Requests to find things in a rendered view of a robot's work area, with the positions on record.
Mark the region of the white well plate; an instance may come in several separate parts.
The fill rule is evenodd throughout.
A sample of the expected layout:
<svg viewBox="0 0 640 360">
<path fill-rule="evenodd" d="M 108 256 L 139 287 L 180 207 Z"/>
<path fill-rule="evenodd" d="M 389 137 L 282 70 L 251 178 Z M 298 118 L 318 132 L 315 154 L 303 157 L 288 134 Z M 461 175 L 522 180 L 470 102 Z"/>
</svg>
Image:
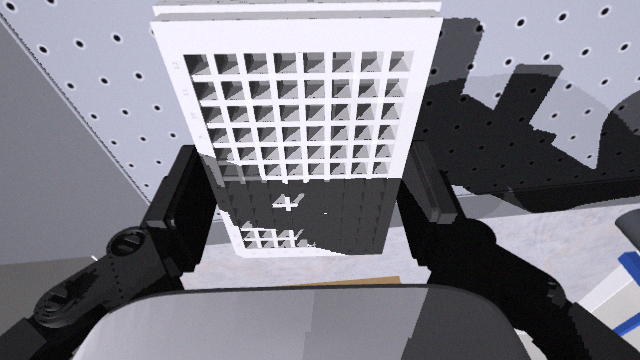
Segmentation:
<svg viewBox="0 0 640 360">
<path fill-rule="evenodd" d="M 152 30 L 237 255 L 382 254 L 441 3 L 152 6 Z"/>
</svg>

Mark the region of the light grey perforated base plate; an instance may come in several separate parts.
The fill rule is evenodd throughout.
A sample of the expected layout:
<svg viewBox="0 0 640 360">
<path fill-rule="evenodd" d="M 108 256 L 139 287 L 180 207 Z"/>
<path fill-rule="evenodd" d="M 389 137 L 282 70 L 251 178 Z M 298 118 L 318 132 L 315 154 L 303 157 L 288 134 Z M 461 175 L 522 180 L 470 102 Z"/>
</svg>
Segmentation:
<svg viewBox="0 0 640 360">
<path fill-rule="evenodd" d="M 150 205 L 195 145 L 159 0 L 0 0 L 0 22 Z M 640 179 L 640 0 L 440 0 L 412 140 L 457 197 Z"/>
</svg>

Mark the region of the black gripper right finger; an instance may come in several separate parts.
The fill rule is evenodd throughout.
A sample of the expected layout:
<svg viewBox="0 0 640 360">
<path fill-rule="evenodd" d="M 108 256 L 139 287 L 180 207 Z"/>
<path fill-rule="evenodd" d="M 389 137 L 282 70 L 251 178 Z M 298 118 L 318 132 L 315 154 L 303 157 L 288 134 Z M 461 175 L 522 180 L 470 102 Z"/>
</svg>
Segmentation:
<svg viewBox="0 0 640 360">
<path fill-rule="evenodd" d="M 635 347 L 566 299 L 555 278 L 496 244 L 487 224 L 466 218 L 425 140 L 411 141 L 396 201 L 412 258 L 431 271 L 426 284 L 490 300 L 547 360 L 640 360 Z"/>
</svg>

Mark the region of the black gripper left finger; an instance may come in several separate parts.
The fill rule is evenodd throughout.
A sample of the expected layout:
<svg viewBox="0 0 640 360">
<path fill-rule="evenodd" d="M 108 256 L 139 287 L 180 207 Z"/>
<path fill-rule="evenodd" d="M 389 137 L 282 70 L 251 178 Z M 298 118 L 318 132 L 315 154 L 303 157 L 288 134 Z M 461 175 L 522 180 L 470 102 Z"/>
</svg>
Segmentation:
<svg viewBox="0 0 640 360">
<path fill-rule="evenodd" d="M 140 226 L 115 234 L 105 256 L 48 290 L 31 317 L 2 334 L 0 360 L 69 360 L 112 309 L 185 290 L 180 277 L 200 264 L 216 206 L 196 146 L 182 145 Z"/>
</svg>

